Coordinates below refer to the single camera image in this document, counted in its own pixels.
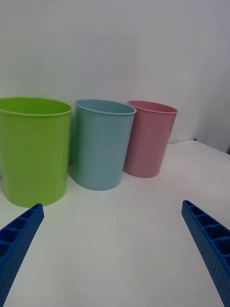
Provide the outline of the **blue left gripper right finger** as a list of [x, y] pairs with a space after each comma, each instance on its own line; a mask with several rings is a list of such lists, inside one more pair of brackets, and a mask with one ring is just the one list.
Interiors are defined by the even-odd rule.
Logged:
[[213, 280], [223, 305], [230, 306], [230, 231], [184, 200], [182, 217]]

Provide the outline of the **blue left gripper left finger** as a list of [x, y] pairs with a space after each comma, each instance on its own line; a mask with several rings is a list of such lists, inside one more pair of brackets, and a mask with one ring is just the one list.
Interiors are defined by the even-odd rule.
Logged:
[[0, 305], [5, 303], [43, 219], [43, 206], [36, 204], [0, 230]]

